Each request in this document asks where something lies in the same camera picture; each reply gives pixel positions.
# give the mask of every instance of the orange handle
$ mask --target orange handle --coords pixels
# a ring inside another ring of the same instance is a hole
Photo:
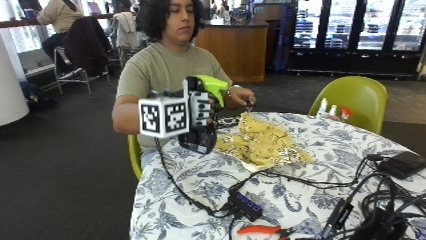
[[[243,233],[267,233],[267,234],[274,234],[281,230],[281,227],[267,227],[267,226],[259,226],[259,225],[253,225],[247,226],[245,228],[241,228],[237,233],[243,234]]]

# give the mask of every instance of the refrigerator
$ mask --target refrigerator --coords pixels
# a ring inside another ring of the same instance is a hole
[[[414,77],[424,0],[299,0],[289,71]]]

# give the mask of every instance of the blue and white tablecloth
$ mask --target blue and white tablecloth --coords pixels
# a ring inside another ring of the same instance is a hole
[[[293,177],[346,183],[352,180],[359,161],[367,154],[391,156],[407,150],[379,135],[337,121],[289,113],[251,114],[262,121],[279,124],[293,135],[298,148],[315,160],[313,164],[287,164],[274,168],[277,172]],[[237,130],[237,127],[221,129],[219,133]],[[226,203],[227,188],[243,180],[250,172],[231,157],[214,151],[207,155],[197,154],[181,148],[175,140],[165,145],[162,151],[167,170],[183,192],[213,210],[218,209]],[[363,176],[371,171],[366,168]],[[424,171],[398,183],[412,192],[424,192]],[[265,234],[249,237],[237,235],[237,230],[251,224],[295,227],[297,234],[291,237],[318,237],[338,198],[346,198],[354,187],[322,190],[285,178],[257,175],[245,183],[239,192],[262,207],[263,216],[253,223],[246,218],[235,220],[231,239],[275,239]],[[356,201],[375,188],[376,181],[371,180],[355,195],[355,208],[346,229],[362,222]],[[143,169],[135,190],[130,239],[229,239],[231,219],[231,216],[210,217],[187,203],[167,179],[157,154]]]

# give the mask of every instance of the black bag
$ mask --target black bag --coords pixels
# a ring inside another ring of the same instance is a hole
[[[30,110],[44,110],[56,104],[41,89],[29,82],[20,82],[26,104]]]

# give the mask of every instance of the green chair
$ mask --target green chair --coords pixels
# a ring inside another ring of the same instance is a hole
[[[325,86],[317,96],[309,115],[317,115],[323,98],[327,99],[326,111],[331,105],[348,108],[351,117],[346,123],[380,134],[387,92],[378,81],[359,76],[335,79]]]
[[[132,169],[133,169],[135,178],[141,179],[141,176],[142,176],[141,147],[138,145],[135,135],[128,135],[128,143],[129,143],[129,155],[130,155]]]

